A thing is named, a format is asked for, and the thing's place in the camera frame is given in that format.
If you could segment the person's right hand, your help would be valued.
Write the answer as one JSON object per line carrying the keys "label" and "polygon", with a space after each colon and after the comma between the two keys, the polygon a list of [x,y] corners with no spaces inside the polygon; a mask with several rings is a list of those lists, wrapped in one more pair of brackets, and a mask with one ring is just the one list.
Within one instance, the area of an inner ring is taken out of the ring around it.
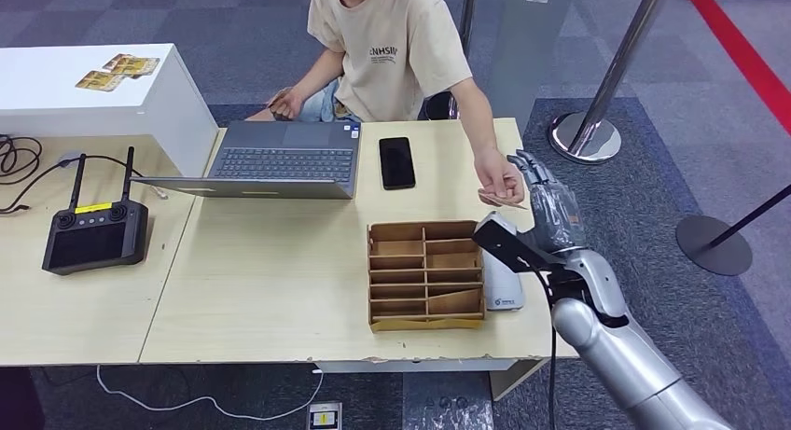
{"label": "person's right hand", "polygon": [[295,87],[278,91],[268,102],[266,109],[275,120],[292,120],[301,112],[305,97]]}

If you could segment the person's left hand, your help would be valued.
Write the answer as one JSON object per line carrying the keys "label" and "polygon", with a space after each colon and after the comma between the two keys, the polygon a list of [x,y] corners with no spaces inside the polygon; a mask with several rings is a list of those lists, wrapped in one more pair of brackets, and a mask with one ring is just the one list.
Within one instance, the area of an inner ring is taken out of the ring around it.
{"label": "person's left hand", "polygon": [[481,183],[479,199],[491,206],[524,201],[521,172],[493,147],[473,151],[474,166]]}

